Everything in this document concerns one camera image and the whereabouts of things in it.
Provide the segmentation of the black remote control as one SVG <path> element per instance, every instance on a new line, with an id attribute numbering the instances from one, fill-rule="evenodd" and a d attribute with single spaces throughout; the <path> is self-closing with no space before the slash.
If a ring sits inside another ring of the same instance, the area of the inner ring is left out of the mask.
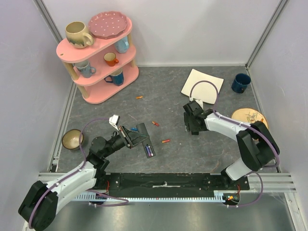
<path id="1" fill-rule="evenodd" d="M 152 145 L 152 142 L 151 142 L 151 139 L 150 139 L 150 136 L 149 136 L 149 133 L 147 131 L 145 124 L 140 123 L 136 126 L 136 128 L 138 130 L 138 133 L 141 134 L 141 138 L 142 138 L 141 144 L 143 146 L 143 149 L 146 153 L 147 158 L 154 157 L 155 151 L 154 151 L 154 148 L 153 148 L 153 145 Z"/>

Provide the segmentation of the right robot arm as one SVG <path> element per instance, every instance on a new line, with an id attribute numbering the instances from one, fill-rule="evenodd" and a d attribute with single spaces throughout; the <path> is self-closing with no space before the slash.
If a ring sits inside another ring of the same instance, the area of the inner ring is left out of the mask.
<path id="1" fill-rule="evenodd" d="M 201 131 L 214 131 L 237 142 L 241 157 L 221 172 L 220 183 L 225 189 L 232 189 L 239 178 L 259 171 L 280 154 L 274 138 L 261 121 L 249 124 L 212 109 L 205 111 L 195 100 L 183 109 L 187 132 L 198 135 Z"/>

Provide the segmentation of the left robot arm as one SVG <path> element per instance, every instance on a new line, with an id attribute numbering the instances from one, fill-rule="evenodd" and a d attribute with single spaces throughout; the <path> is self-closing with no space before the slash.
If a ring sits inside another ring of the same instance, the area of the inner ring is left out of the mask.
<path id="1" fill-rule="evenodd" d="M 18 209 L 29 228 L 45 230 L 57 213 L 80 193 L 104 187 L 108 156 L 123 147 L 131 149 L 139 143 L 146 145 L 150 142 L 145 124 L 140 123 L 136 128 L 136 131 L 131 131 L 121 126 L 109 140 L 101 136 L 94 138 L 89 154 L 79 166 L 56 180 L 47 183 L 36 181 Z"/>

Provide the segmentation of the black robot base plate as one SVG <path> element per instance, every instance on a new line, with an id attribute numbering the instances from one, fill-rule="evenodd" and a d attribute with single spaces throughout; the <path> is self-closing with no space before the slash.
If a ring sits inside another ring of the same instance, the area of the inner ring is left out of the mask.
<path id="1" fill-rule="evenodd" d="M 108 189 L 114 197 L 210 197 L 214 191 L 247 191 L 250 186 L 247 177 L 230 181 L 210 173 L 107 173 L 93 188 Z"/>

